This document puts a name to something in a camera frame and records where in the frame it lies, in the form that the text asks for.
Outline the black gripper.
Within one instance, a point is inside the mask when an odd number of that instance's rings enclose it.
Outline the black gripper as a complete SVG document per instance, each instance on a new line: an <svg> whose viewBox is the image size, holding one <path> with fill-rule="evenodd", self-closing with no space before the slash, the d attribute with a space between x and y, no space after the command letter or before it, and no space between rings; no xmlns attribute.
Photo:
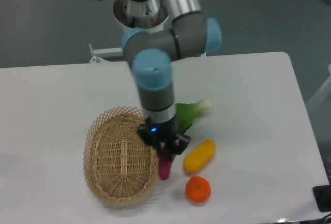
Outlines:
<svg viewBox="0 0 331 224"><path fill-rule="evenodd" d="M159 154L159 149L167 144L171 161L177 155L181 155L191 141L190 136L177 132L176 115L163 123L155 123L154 119L149 116L145 119L145 124L141 124L137 129L138 136L147 146L151 146L157 154Z"/></svg>

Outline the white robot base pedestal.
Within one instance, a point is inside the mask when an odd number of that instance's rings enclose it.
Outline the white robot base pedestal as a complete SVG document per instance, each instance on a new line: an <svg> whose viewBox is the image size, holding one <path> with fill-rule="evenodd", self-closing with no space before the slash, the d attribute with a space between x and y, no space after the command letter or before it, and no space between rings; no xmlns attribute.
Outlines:
<svg viewBox="0 0 331 224"><path fill-rule="evenodd" d="M149 33L158 32L164 29L169 18L164 0L115 0L113 13L124 33L135 27L143 28Z"/></svg>

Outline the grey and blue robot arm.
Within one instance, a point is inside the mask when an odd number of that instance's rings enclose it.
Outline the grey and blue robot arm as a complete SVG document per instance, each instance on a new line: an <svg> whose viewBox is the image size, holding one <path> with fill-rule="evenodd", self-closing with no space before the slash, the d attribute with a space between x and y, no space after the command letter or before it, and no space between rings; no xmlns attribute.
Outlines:
<svg viewBox="0 0 331 224"><path fill-rule="evenodd" d="M179 127L171 63L208 53L222 42L216 19L206 18L199 0L123 0L129 26L121 41L124 60L136 82L144 124L143 141L158 156L173 160L190 138Z"/></svg>

